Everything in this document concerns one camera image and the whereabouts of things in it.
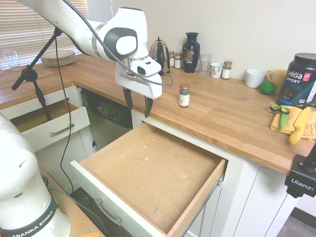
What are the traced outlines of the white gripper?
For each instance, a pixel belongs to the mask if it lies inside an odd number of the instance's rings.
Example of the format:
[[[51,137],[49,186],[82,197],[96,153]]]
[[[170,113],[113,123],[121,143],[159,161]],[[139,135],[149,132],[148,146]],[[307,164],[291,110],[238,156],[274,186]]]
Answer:
[[[115,80],[118,85],[124,87],[123,93],[129,110],[133,109],[131,91],[146,96],[144,115],[147,118],[153,106],[153,99],[162,95],[162,86],[144,81],[136,76],[128,75],[126,69],[118,62],[116,62]]]

